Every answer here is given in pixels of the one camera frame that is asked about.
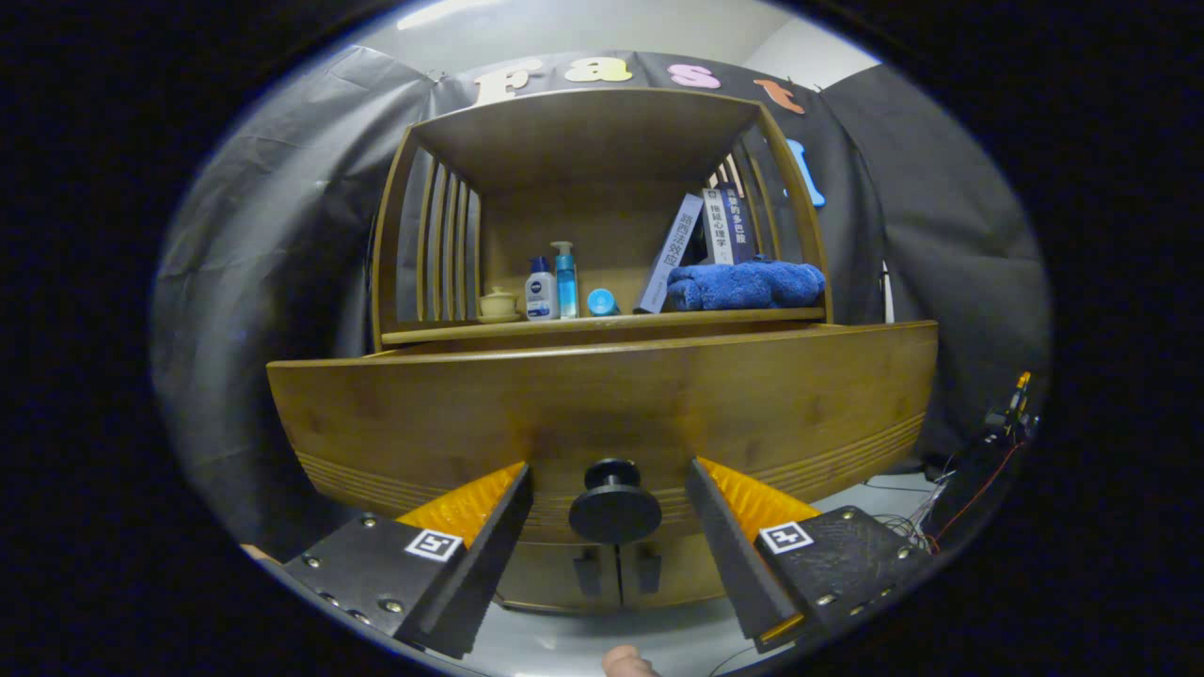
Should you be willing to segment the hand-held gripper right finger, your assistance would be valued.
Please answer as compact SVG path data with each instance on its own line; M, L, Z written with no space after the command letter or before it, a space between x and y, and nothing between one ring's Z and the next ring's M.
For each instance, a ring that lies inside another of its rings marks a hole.
M929 548L855 506L822 512L696 457L687 498L756 650L813 648L881 608L933 564Z

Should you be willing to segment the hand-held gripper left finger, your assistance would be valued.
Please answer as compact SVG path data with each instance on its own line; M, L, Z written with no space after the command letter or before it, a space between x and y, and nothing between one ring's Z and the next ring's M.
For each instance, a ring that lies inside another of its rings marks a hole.
M472 650L533 504L517 463L386 519L364 513L283 565L336 611L455 659Z

